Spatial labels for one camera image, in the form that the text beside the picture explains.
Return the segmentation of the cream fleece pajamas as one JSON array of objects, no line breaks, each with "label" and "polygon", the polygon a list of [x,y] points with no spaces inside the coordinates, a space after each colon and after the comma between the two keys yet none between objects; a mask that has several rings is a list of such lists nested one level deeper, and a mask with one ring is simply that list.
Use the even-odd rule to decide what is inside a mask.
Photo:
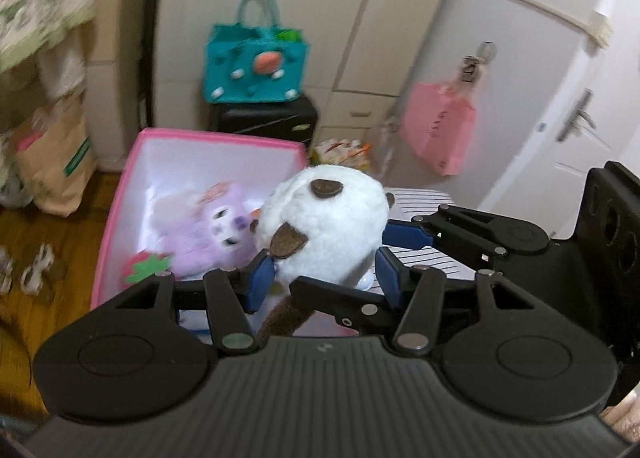
[{"label": "cream fleece pajamas", "polygon": [[86,88],[81,27],[96,17],[96,0],[1,0],[1,71],[36,63],[50,101]]}]

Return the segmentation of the teal felt handbag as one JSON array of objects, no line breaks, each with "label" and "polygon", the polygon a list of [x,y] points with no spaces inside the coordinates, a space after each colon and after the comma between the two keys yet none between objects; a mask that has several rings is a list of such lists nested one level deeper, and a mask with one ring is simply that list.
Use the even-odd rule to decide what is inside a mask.
[{"label": "teal felt handbag", "polygon": [[280,23],[277,0],[259,0],[270,23],[250,26],[241,0],[236,22],[217,23],[204,51],[202,96],[209,104],[295,101],[302,94],[309,44],[297,28]]}]

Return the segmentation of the brown paper bag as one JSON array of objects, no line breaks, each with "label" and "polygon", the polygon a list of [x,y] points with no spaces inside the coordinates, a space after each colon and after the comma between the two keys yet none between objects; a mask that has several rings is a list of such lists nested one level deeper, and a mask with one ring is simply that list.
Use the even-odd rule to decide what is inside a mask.
[{"label": "brown paper bag", "polygon": [[80,206],[96,170],[80,96],[63,96],[40,107],[10,137],[10,153],[34,204],[68,217]]}]

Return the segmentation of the pink paper bag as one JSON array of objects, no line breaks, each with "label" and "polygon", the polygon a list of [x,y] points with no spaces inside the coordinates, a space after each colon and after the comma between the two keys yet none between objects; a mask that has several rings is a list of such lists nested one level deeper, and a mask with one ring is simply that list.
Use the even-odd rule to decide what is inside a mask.
[{"label": "pink paper bag", "polygon": [[441,177],[460,172],[475,127],[476,108],[448,84],[419,84],[402,115],[400,135]]}]

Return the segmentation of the pink storage box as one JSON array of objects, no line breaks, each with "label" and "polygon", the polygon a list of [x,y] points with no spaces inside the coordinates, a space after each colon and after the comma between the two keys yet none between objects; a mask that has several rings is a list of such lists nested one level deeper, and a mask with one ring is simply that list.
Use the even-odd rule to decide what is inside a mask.
[{"label": "pink storage box", "polygon": [[307,166],[303,144],[228,133],[148,128],[126,161],[103,233],[90,308],[125,290],[125,271],[139,252],[160,252],[153,226],[157,200],[195,196],[220,182],[240,185],[254,211],[278,184]]}]

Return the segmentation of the white panda plush toy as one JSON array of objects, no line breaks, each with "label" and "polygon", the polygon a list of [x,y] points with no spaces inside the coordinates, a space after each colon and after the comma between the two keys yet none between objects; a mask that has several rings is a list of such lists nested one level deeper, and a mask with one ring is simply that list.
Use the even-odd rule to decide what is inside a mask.
[{"label": "white panda plush toy", "polygon": [[273,259],[280,286],[309,277],[368,291],[394,204],[394,195],[360,170],[314,166],[279,184],[250,229]]}]

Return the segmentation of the colourful gift bag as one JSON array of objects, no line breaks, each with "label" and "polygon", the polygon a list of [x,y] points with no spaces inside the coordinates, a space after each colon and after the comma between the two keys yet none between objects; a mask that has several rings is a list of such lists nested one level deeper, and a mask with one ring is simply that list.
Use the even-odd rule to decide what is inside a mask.
[{"label": "colourful gift bag", "polygon": [[312,166],[335,165],[368,172],[371,168],[370,149],[370,144],[362,144],[359,140],[328,139],[312,149],[310,163]]}]

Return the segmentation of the red strawberry plush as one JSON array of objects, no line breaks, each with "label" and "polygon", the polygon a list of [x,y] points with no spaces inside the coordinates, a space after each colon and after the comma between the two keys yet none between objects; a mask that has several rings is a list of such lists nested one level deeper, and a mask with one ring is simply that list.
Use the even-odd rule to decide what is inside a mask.
[{"label": "red strawberry plush", "polygon": [[140,251],[125,263],[122,269],[122,285],[124,287],[136,285],[158,272],[168,271],[170,263],[169,253]]}]

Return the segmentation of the white door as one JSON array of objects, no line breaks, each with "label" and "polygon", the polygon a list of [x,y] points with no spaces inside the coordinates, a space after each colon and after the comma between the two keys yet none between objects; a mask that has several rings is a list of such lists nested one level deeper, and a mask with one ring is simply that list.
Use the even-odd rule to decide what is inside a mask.
[{"label": "white door", "polygon": [[587,173],[615,160],[639,128],[639,0],[601,0],[608,46],[579,53],[535,134],[480,204],[553,237],[575,225]]}]

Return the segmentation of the striped pink bed sheet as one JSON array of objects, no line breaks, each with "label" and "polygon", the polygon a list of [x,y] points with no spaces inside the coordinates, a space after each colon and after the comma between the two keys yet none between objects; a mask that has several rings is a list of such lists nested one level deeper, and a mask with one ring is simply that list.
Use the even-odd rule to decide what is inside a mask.
[{"label": "striped pink bed sheet", "polygon": [[[413,189],[412,187],[388,187],[387,193],[395,198],[390,219],[400,223],[414,223],[414,218],[425,219],[438,211],[440,205],[452,205],[454,201],[444,192],[436,189]],[[445,252],[433,247],[434,241],[442,237],[430,227],[413,226],[405,230],[392,227],[390,236],[384,235],[383,247],[390,249],[393,255],[406,267],[427,265],[443,271],[448,278],[470,281],[474,272]]]}]

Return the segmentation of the black suitcase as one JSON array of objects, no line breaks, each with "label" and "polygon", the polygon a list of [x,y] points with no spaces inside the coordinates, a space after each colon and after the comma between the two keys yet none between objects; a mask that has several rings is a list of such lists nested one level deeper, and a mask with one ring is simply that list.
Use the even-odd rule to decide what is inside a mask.
[{"label": "black suitcase", "polygon": [[316,105],[303,94],[288,102],[210,105],[208,129],[298,142],[309,149],[318,118]]}]

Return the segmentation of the purple plush toy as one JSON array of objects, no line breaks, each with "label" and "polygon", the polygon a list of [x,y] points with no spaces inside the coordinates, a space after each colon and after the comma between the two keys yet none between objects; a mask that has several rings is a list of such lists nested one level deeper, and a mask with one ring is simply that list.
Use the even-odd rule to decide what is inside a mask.
[{"label": "purple plush toy", "polygon": [[244,267],[257,255],[252,221],[243,189],[236,182],[219,182],[205,192],[160,197],[151,215],[158,248],[180,278]]}]

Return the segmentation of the blue wet wipes pack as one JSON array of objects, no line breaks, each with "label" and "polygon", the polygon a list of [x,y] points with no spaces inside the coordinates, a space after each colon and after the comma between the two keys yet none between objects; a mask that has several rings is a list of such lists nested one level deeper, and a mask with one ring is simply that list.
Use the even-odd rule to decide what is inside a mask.
[{"label": "blue wet wipes pack", "polygon": [[181,310],[179,325],[204,344],[212,344],[207,313],[204,310]]}]

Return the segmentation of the cream drawer cabinet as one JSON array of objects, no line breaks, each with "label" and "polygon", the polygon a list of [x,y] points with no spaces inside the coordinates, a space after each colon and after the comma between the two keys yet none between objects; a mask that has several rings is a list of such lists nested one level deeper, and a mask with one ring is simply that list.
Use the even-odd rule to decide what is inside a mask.
[{"label": "cream drawer cabinet", "polygon": [[[277,0],[283,26],[308,41],[303,88],[320,114],[321,135],[364,137],[399,98],[442,0]],[[265,22],[257,0],[158,0],[152,122],[203,130],[205,46],[216,23],[240,3]]]}]

